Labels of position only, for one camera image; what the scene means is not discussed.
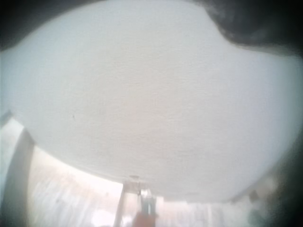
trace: white ceiling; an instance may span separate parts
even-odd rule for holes
[[[228,200],[302,127],[295,57],[225,41],[182,1],[106,1],[45,24],[2,54],[2,108],[37,144],[173,199]]]

